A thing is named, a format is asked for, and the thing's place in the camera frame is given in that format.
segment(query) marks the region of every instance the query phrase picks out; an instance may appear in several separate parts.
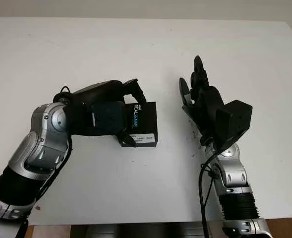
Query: printed label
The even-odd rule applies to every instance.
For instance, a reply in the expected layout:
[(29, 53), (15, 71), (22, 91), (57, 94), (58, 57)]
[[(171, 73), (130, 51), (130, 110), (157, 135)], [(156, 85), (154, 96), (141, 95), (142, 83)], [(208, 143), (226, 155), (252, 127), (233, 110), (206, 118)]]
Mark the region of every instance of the printed label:
[(130, 135), (136, 143), (152, 143), (155, 142), (155, 135), (150, 134), (131, 134)]
[(134, 106), (134, 116), (132, 117), (132, 127), (138, 127), (138, 111), (141, 110), (141, 105), (136, 104)]

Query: white surface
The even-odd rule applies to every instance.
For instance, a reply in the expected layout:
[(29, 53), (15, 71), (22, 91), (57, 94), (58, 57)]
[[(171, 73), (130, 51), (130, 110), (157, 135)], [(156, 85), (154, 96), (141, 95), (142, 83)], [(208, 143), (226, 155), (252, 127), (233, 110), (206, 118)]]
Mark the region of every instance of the white surface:
[(283, 21), (292, 0), (0, 0), (0, 16)]
[[(201, 219), (204, 157), (178, 92), (197, 54), (225, 102), (253, 106), (251, 129), (238, 144), (261, 215), (292, 217), (292, 30), (285, 23), (0, 18), (0, 173), (33, 110), (63, 85), (75, 91), (137, 77), (147, 100), (157, 102), (156, 148), (74, 136), (72, 157), (31, 224)], [(218, 210), (211, 196), (208, 219)]]

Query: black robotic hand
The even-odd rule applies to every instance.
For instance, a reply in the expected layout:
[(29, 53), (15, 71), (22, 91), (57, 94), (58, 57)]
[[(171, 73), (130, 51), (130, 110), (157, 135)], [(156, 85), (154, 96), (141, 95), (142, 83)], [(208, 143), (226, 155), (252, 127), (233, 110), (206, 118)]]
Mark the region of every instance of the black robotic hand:
[(213, 141), (216, 150), (226, 150), (249, 129), (252, 106), (239, 100), (224, 104), (219, 91), (209, 85), (199, 56), (194, 59), (191, 87), (189, 90), (186, 81), (180, 78), (182, 108), (200, 130), (201, 145)]
[(131, 94), (138, 103), (146, 103), (137, 79), (126, 83), (112, 80), (93, 84), (74, 93), (60, 92), (53, 102), (63, 102), (71, 135), (116, 135), (120, 141), (135, 146), (127, 129), (124, 95)]

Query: silver robot arm segment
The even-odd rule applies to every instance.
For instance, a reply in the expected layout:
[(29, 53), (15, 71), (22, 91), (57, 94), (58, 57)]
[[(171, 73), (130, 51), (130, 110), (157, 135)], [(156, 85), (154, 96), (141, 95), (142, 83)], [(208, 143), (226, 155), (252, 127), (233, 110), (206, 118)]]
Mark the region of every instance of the silver robot arm segment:
[[(213, 143), (206, 147), (210, 158), (216, 151)], [(239, 159), (239, 147), (235, 143), (212, 162), (214, 188), (224, 215), (223, 231), (228, 237), (259, 235), (273, 238), (266, 220), (259, 217), (247, 173)]]
[(26, 219), (37, 193), (67, 151), (65, 104), (51, 103), (32, 114), (31, 129), (0, 176), (0, 218)]

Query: black box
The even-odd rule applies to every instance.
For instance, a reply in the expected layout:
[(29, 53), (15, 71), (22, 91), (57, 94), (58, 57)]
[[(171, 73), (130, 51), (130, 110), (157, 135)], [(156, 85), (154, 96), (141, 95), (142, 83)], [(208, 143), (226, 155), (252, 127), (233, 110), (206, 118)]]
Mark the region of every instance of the black box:
[[(128, 134), (136, 141), (136, 147), (156, 147), (158, 142), (156, 102), (125, 105), (128, 116)], [(124, 142), (122, 146), (131, 147)]]

